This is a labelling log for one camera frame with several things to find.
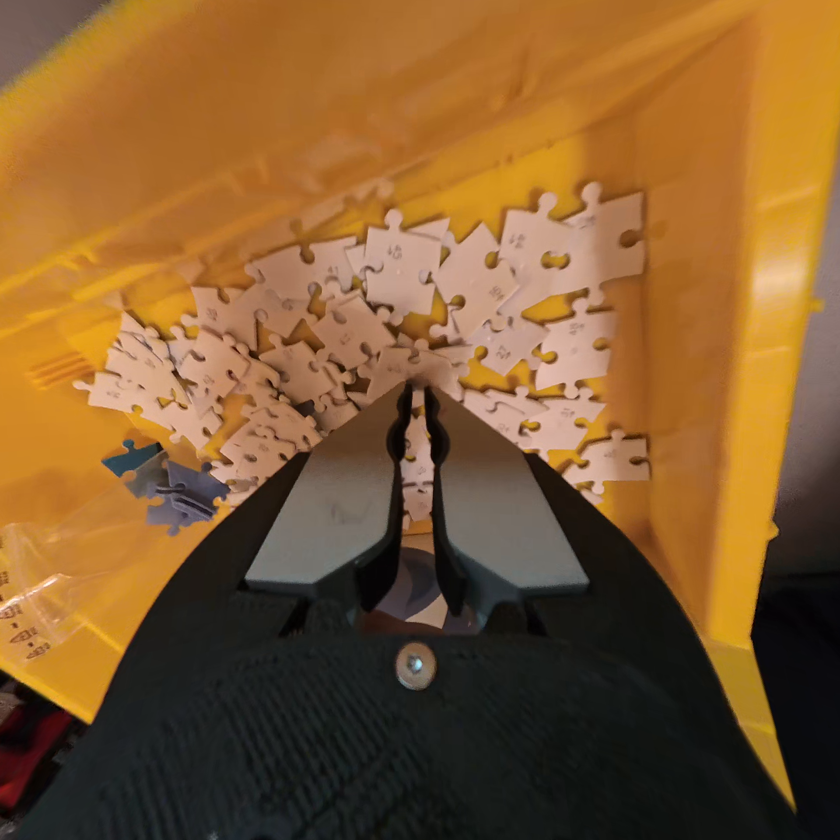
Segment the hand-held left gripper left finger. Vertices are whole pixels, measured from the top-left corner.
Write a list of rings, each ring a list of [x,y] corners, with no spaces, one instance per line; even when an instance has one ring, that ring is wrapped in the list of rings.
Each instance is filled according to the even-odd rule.
[[[333,600],[350,615],[379,604],[398,571],[412,407],[402,382],[311,451],[248,568],[250,588]]]

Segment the purple-blue puzzle piece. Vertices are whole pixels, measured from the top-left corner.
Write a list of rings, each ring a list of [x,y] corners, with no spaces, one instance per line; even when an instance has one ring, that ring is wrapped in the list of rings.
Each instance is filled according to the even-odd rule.
[[[217,501],[225,501],[231,487],[212,475],[213,465],[204,462],[198,469],[169,459],[164,478],[154,486],[151,497],[161,502],[147,507],[145,523],[165,526],[171,537],[193,524],[209,522],[216,516]]]

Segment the yellow plastic bin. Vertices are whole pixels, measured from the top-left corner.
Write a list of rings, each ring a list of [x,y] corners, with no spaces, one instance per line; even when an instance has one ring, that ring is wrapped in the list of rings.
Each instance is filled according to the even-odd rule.
[[[458,237],[580,189],[646,200],[643,276],[590,438],[645,434],[601,510],[695,622],[791,796],[749,640],[838,125],[838,2],[125,2],[2,92],[2,526],[119,481],[103,367],[121,291],[160,331],[182,272],[361,233]]]

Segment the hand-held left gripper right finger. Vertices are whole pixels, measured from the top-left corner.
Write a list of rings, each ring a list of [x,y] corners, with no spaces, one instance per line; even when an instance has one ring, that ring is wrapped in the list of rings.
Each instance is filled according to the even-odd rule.
[[[525,454],[434,386],[424,390],[434,463],[437,582],[448,610],[578,595],[589,577]]]

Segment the red object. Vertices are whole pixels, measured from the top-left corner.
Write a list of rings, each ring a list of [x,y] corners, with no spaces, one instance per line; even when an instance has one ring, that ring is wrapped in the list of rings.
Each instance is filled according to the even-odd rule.
[[[85,725],[66,710],[2,675],[2,838],[15,835],[84,729]]]

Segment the clear plastic bag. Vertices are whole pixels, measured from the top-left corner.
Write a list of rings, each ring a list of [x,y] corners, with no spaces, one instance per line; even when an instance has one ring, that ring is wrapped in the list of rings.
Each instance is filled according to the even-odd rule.
[[[80,632],[123,650],[157,594],[219,521],[185,527],[121,485],[55,520],[2,529],[2,659],[25,667]]]

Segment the pile of white puzzle pieces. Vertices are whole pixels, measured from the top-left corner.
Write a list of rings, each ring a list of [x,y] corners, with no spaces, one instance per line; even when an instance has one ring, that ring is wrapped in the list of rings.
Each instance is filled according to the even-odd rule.
[[[431,518],[433,460],[422,408],[434,385],[529,455],[571,455],[563,478],[592,504],[606,487],[652,476],[648,441],[611,430],[594,381],[609,370],[617,314],[611,281],[646,267],[643,192],[552,217],[557,197],[457,238],[447,218],[407,227],[390,209],[362,236],[288,246],[252,259],[246,289],[192,290],[194,314],[170,338],[124,311],[103,371],[74,386],[90,406],[133,414],[198,454],[234,507],[392,387],[413,386],[402,460],[403,528]]]

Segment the blue brown printed piece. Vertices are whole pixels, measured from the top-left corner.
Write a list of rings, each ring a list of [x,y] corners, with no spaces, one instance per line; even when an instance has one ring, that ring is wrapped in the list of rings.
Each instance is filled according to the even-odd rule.
[[[417,547],[402,547],[395,582],[358,628],[368,634],[478,634],[480,625],[465,609],[453,614],[438,583],[434,555]]]

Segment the teal puzzle piece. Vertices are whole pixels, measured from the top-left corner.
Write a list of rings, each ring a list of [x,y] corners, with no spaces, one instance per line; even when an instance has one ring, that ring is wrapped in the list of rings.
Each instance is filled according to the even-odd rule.
[[[108,472],[118,478],[135,472],[164,451],[159,443],[138,445],[132,438],[125,438],[121,447],[116,455],[102,458],[100,462]]]

